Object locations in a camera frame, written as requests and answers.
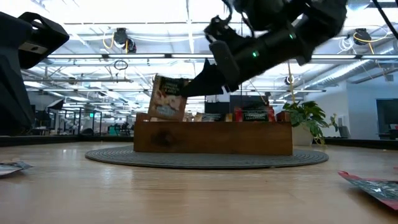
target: white wall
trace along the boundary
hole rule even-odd
[[[336,122],[338,118],[342,118],[343,126],[347,126],[350,130],[346,82],[341,82],[336,87],[326,88],[324,93],[310,93],[305,97],[305,101],[316,101],[325,112],[327,123],[330,122],[330,116],[335,113]],[[322,132],[325,137],[340,137],[340,133],[336,132],[334,127],[323,128]]]
[[[376,100],[398,98],[398,82],[385,82],[384,77],[380,77],[357,85],[348,84],[347,92],[351,138],[380,139]]]

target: yellow cable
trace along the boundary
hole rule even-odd
[[[371,43],[369,43],[369,48],[371,49],[372,54],[374,54],[374,50],[373,47],[371,45]],[[384,73],[384,69],[380,66],[379,62],[375,61],[375,63],[379,66],[379,68],[382,70],[383,72],[383,76],[386,77],[386,74]]]
[[[357,40],[362,41],[362,42],[365,42],[365,43],[373,43],[373,42],[377,42],[377,41],[379,41],[379,40],[382,40],[382,39],[387,38],[387,35],[385,35],[384,37],[378,38],[377,40],[363,40],[363,39],[357,38],[357,37],[355,36],[356,34],[358,34],[358,33],[356,32],[356,33],[354,33],[354,35],[353,35],[354,39],[357,39]]]
[[[369,48],[371,49],[372,54],[374,54],[374,50],[373,50],[371,43],[369,43]]]
[[[295,103],[295,97],[293,92],[293,77],[292,72],[290,71],[290,62],[287,61],[287,68],[289,69],[289,83],[290,83],[290,93],[292,94],[292,101]]]
[[[114,32],[112,33],[112,42],[110,47],[105,43],[105,35],[104,38],[102,38],[102,43],[104,44],[104,47],[106,47],[107,49],[111,49],[113,47],[113,40],[114,40]]]

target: green leaves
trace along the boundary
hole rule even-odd
[[[312,136],[315,139],[319,139],[321,142],[324,142],[321,128],[329,128],[330,126],[333,126],[335,131],[338,130],[338,126],[335,122],[336,114],[330,117],[331,123],[328,124],[325,121],[325,112],[315,101],[308,101],[302,104],[300,104],[300,102],[292,104],[286,103],[283,109],[290,113],[290,120],[293,127],[303,124],[308,128]]]

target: fluorescent light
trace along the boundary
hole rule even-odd
[[[214,58],[212,54],[172,54],[172,58]]]
[[[286,92],[288,92],[288,90],[273,90],[273,89],[257,89],[257,90],[255,90],[255,89],[244,89],[242,91],[244,91],[244,92],[247,92],[247,91],[266,92],[266,91],[268,91],[268,92],[275,92],[275,93],[286,93]]]
[[[354,59],[356,55],[312,55],[312,59]]]
[[[164,54],[111,54],[109,58],[165,58]]]
[[[76,100],[76,101],[89,101],[89,99],[79,97],[79,96],[69,96],[69,98]]]
[[[75,89],[76,91],[109,91],[107,89]]]
[[[51,89],[44,89],[44,90],[42,90],[42,91],[74,91],[74,90],[67,90],[67,89],[54,89],[54,90],[51,90]]]
[[[287,100],[282,100],[282,99],[279,99],[279,100],[268,100],[268,101],[270,101],[270,102],[283,102],[283,103],[287,102]]]
[[[45,85],[37,83],[37,82],[24,81],[24,84],[25,84],[25,86],[36,87],[36,88],[46,87]]]
[[[85,54],[66,54],[66,55],[49,55],[48,59],[73,59],[73,58],[102,58],[102,55],[95,54],[95,55],[85,55]]]
[[[398,59],[398,55],[363,55],[361,59]]]
[[[106,106],[106,105],[104,105],[104,106],[99,106],[100,108],[104,108],[104,109],[112,109],[112,106]]]
[[[108,50],[106,50],[106,49],[100,49],[100,50],[109,54]]]
[[[321,93],[326,92],[326,90],[294,90],[294,93]]]
[[[54,92],[49,92],[49,93],[51,93],[54,96],[65,97],[64,95],[59,94],[59,93],[54,93]]]

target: potted plant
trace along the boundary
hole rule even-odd
[[[336,114],[330,117],[330,123],[325,121],[325,112],[314,101],[301,103],[286,103],[284,111],[290,115],[292,122],[293,145],[311,145],[313,139],[317,144],[324,145],[325,139],[321,128],[333,126],[338,130]]]

